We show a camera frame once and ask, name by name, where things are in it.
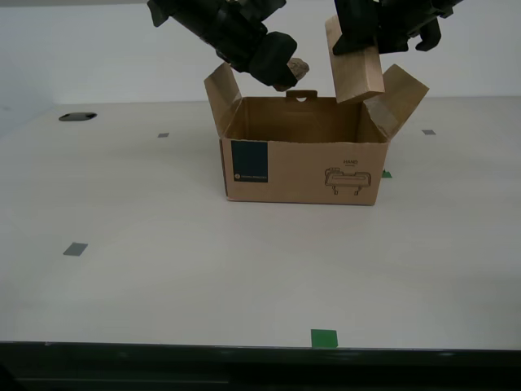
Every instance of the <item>cardboard box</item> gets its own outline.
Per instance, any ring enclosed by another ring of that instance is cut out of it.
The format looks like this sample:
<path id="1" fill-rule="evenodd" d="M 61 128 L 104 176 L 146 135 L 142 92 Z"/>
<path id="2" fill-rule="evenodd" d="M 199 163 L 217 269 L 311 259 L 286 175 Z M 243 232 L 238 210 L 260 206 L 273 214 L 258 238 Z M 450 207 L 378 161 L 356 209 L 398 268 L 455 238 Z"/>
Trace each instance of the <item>cardboard box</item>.
<path id="1" fill-rule="evenodd" d="M 333 61 L 335 78 L 346 74 L 339 67 L 352 66 L 352 59 Z M 231 67 L 220 66 L 204 84 L 228 199 L 373 205 L 389 143 L 428 92 L 396 65 L 383 83 L 385 93 L 355 104 L 357 94 L 338 89 L 336 98 L 319 98 L 312 90 L 243 98 Z M 338 103 L 339 92 L 350 102 Z"/>

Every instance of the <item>printed label on box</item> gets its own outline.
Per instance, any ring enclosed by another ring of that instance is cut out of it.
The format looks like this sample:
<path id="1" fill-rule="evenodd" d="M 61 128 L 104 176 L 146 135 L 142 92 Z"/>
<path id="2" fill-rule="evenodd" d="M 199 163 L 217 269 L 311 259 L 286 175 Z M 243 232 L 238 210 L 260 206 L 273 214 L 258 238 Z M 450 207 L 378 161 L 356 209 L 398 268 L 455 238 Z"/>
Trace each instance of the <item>printed label on box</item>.
<path id="1" fill-rule="evenodd" d="M 268 143 L 232 141 L 236 182 L 268 183 Z"/>

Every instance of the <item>printed handle diagram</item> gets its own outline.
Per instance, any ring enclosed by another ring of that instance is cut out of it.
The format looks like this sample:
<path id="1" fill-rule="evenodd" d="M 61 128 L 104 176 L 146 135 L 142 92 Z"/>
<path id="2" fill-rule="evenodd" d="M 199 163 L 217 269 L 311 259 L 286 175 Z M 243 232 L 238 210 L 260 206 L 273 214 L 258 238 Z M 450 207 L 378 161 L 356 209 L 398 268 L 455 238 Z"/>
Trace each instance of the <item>printed handle diagram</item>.
<path id="1" fill-rule="evenodd" d="M 326 170 L 326 186 L 333 188 L 335 196 L 339 194 L 338 187 L 356 187 L 355 196 L 358 196 L 363 188 L 371 186 L 371 174 L 346 174 L 339 168 L 330 168 Z"/>

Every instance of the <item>white table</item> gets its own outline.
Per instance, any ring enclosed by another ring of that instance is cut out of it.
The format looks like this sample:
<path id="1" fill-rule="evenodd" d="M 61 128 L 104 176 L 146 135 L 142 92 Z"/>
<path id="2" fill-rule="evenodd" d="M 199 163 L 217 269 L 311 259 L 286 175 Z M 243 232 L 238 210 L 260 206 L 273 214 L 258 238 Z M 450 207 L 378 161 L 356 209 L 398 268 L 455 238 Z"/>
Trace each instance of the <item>white table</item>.
<path id="1" fill-rule="evenodd" d="M 57 107 L 0 138 L 0 340 L 521 349 L 520 108 L 426 100 L 371 208 L 226 201 L 207 103 Z"/>

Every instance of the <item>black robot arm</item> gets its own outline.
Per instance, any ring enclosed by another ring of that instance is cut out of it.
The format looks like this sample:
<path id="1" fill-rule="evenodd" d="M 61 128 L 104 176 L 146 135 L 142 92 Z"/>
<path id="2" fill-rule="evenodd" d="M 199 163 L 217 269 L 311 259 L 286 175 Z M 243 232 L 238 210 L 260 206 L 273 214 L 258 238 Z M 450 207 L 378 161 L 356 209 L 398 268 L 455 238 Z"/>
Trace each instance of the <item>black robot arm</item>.
<path id="1" fill-rule="evenodd" d="M 419 51 L 429 51 L 441 39 L 438 17 L 446 18 L 462 0 L 335 0 L 343 36 L 335 55 L 378 43 L 381 54 L 407 51 L 420 35 Z M 156 27 L 170 16 L 213 46 L 217 55 L 239 72 L 249 72 L 267 86 L 293 87 L 297 78 L 288 62 L 296 41 L 284 33 L 269 33 L 262 23 L 286 0 L 150 0 Z"/>

